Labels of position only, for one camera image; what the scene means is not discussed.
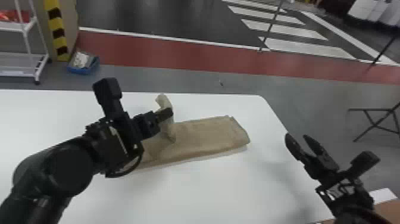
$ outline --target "white table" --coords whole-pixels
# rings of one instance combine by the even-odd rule
[[[158,109],[157,94],[124,93],[131,116]],[[231,115],[248,131],[243,153],[132,173],[96,175],[60,223],[310,223],[332,217],[318,185],[285,147],[285,127],[253,95],[167,94],[176,121]],[[92,92],[0,90],[0,198],[22,159],[81,135],[102,117]]]

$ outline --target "yellow and black striped pillar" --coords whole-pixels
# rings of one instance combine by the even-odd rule
[[[49,16],[49,28],[52,33],[54,50],[57,53],[58,61],[68,61],[70,52],[68,50],[67,38],[63,17],[61,15],[60,3],[58,0],[44,0],[45,10]]]

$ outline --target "gray floor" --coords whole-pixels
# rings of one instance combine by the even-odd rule
[[[388,187],[400,195],[396,178],[400,172],[399,138],[375,131],[353,143],[352,138],[368,123],[362,114],[347,113],[348,108],[354,107],[393,106],[400,100],[398,86],[117,66],[100,66],[90,76],[79,76],[68,73],[65,63],[53,63],[45,68],[40,86],[30,79],[3,77],[0,88],[89,91],[93,82],[107,76],[117,77],[122,90],[129,92],[261,95],[290,133],[298,139],[303,134],[318,139],[342,168],[347,169],[361,151],[376,153],[382,161],[362,177],[366,188]],[[385,125],[391,127],[393,123],[389,120]]]

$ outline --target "white floor marking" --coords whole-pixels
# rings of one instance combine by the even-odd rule
[[[355,57],[344,51],[342,48],[337,48],[333,46],[323,46],[311,43],[284,41],[272,38],[268,38],[265,44],[271,50],[276,50],[276,51],[311,54],[311,55],[319,55],[319,56],[327,56],[335,58],[355,59]]]
[[[269,23],[262,23],[259,21],[252,21],[252,20],[242,20],[250,29],[253,30],[261,30],[261,31],[267,31],[268,28],[270,27]],[[294,27],[289,27],[289,26],[281,26],[281,25],[274,25],[271,29],[271,32],[273,33],[282,33],[286,35],[293,35],[293,36],[301,36],[303,38],[315,38],[315,39],[321,39],[324,41],[327,41],[324,36],[321,34],[313,31],[313,30],[307,30],[307,29],[300,29],[300,28],[294,28]]]
[[[137,38],[151,38],[151,39],[159,39],[165,41],[179,41],[179,42],[187,42],[187,43],[200,43],[205,45],[214,45],[214,46],[224,46],[227,48],[241,48],[241,49],[251,49],[251,50],[258,50],[259,47],[257,46],[246,46],[246,45],[236,45],[230,43],[218,43],[218,42],[211,42],[211,41],[198,41],[193,39],[185,39],[185,38],[172,38],[169,36],[159,36],[159,35],[149,35],[143,33],[131,33],[131,32],[122,32],[118,30],[105,30],[105,29],[97,29],[91,27],[79,27],[79,30],[94,32],[94,33],[108,33],[113,35],[122,35],[122,36],[134,36]],[[268,48],[263,48],[263,51],[270,51]]]
[[[241,15],[250,15],[253,17],[259,17],[259,18],[267,18],[269,20],[272,20],[274,18],[273,13],[265,13],[261,11],[256,11],[256,10],[248,10],[246,8],[239,8],[239,7],[234,7],[234,6],[229,6],[229,8],[236,14],[241,14]],[[302,21],[298,20],[295,17],[291,16],[286,16],[286,15],[278,15],[276,17],[277,21],[283,21],[287,23],[296,23],[300,25],[305,25]]]
[[[320,25],[328,28],[333,33],[339,35],[341,38],[343,38],[343,39],[347,40],[348,42],[352,43],[353,45],[355,45],[359,49],[363,50],[365,53],[369,54],[373,58],[375,58],[375,57],[377,57],[379,55],[379,52],[377,52],[375,49],[373,49],[370,46],[362,43],[358,39],[353,38],[352,36],[348,35],[347,33],[345,33],[344,31],[342,31],[340,29],[338,29],[337,27],[331,25],[330,23],[328,23],[327,21],[323,20],[322,18],[314,15],[313,13],[308,13],[308,12],[302,12],[302,13],[305,16],[307,16],[308,18],[316,21]],[[384,63],[387,63],[387,64],[397,64],[395,61],[391,60],[390,58],[388,58],[385,55],[382,55],[382,57],[380,57],[380,60],[382,62],[384,62]]]
[[[222,0],[222,1],[236,3],[239,5],[247,5],[247,6],[253,6],[253,7],[257,7],[257,8],[263,8],[265,10],[276,11],[278,9],[278,7],[273,6],[273,5],[266,5],[266,4],[262,4],[262,3],[250,2],[250,1],[245,1],[245,0]],[[281,9],[279,12],[286,13],[286,11],[283,9]]]

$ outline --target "red floor stripe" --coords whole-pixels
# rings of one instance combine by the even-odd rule
[[[400,67],[282,52],[80,32],[77,47],[102,64],[400,85]]]

